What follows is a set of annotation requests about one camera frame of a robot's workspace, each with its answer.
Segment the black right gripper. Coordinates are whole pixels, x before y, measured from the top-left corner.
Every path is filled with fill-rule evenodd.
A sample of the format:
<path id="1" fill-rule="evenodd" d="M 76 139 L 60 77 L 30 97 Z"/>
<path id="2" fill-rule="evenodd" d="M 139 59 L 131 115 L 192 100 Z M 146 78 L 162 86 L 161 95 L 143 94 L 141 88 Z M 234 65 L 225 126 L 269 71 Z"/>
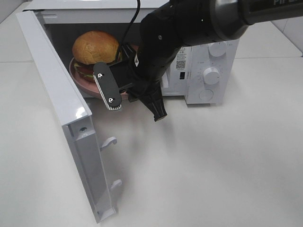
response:
<path id="1" fill-rule="evenodd" d="M 153 113 L 155 121 L 167 115 L 160 80 L 182 46 L 175 13 L 175 4 L 164 4 L 143 18 L 141 41 L 127 61 L 125 72 L 112 74 L 103 62 L 93 66 L 95 83 L 108 110 L 121 109 L 119 91 L 125 90 L 132 102 L 140 100 Z"/>

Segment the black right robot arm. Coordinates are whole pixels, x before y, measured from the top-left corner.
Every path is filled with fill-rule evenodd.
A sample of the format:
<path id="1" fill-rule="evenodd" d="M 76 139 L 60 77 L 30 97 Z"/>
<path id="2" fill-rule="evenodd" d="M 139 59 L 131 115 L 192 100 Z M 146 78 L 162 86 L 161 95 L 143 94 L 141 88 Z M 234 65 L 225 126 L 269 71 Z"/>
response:
<path id="1" fill-rule="evenodd" d="M 302 14 L 300 0 L 171 0 L 142 19 L 136 52 L 112 65 L 96 63 L 93 76 L 108 110 L 121 108 L 125 91 L 158 121 L 166 116 L 160 80 L 181 47 L 235 40 L 255 23 Z"/>

